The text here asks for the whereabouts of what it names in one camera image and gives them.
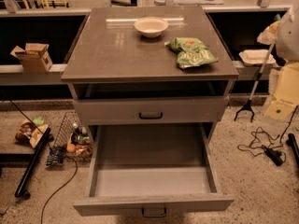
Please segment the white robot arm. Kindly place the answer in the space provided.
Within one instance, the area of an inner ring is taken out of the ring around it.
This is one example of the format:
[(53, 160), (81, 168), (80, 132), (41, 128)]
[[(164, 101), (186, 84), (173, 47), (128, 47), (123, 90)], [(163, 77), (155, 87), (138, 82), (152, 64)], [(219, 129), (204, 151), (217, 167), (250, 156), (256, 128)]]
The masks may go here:
[(285, 119), (299, 105), (299, 4), (295, 3), (279, 21), (261, 32), (257, 41), (276, 45), (278, 57), (286, 63), (264, 113), (272, 119)]

